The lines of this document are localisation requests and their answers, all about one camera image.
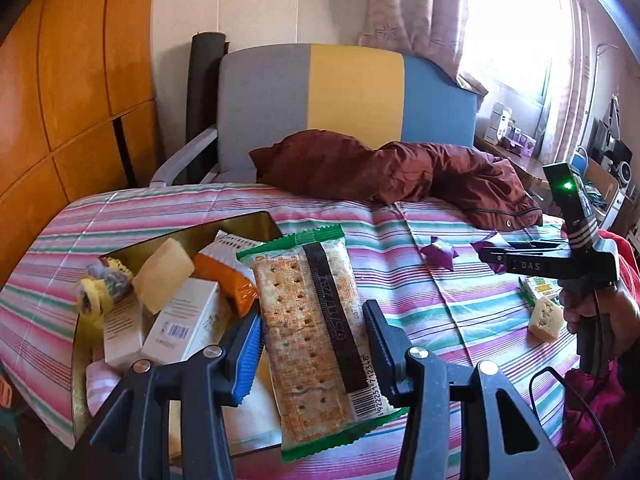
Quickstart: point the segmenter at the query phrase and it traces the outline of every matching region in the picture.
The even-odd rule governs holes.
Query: maroon jacket
[[[434,196],[488,230],[542,222],[508,160],[462,146],[389,142],[372,150],[354,137],[305,130],[249,155],[258,182],[296,194],[385,204]]]

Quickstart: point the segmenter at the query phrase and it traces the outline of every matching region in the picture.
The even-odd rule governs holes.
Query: orange wooden wall
[[[158,168],[150,8],[32,0],[0,45],[0,287],[67,204]]]

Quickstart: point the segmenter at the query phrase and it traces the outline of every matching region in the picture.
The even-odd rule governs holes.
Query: screw
[[[222,355],[222,348],[218,345],[207,346],[202,353],[204,357],[208,357],[209,359],[214,359],[216,357],[220,357]]]
[[[429,351],[422,346],[412,346],[409,348],[409,354],[416,359],[426,359],[429,357]]]
[[[151,363],[146,359],[140,359],[133,363],[133,370],[138,374],[143,374],[151,369]]]
[[[498,373],[498,365],[493,361],[482,361],[478,368],[485,375],[495,375]]]

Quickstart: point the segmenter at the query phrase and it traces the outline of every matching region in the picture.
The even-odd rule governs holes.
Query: barcode number
[[[173,324],[171,325],[171,328],[168,330],[166,334],[169,337],[173,337],[175,339],[185,339],[188,333],[189,333],[188,326]]]
[[[364,388],[359,392],[353,392],[349,394],[349,397],[358,420],[366,420],[381,414],[382,399],[380,399],[379,393],[377,395],[374,393],[373,388]]]

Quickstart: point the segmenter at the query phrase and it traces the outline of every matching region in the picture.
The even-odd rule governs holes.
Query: floral curtain
[[[482,84],[460,71],[467,16],[468,0],[369,0],[360,44],[425,57],[484,96]]]
[[[557,53],[552,62],[551,104],[540,162],[570,160],[582,139],[585,108],[591,75],[591,29],[589,16],[580,0],[560,0],[565,41],[556,38]]]

